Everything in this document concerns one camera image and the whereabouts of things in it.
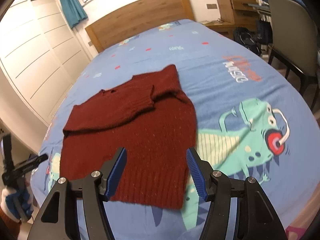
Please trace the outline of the blue white gloved left hand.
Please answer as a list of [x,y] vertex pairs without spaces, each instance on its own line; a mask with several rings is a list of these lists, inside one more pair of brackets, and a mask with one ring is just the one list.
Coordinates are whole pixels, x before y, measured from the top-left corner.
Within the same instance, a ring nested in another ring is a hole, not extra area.
[[33,194],[30,185],[24,189],[5,187],[2,190],[1,210],[14,222],[27,222],[33,213]]

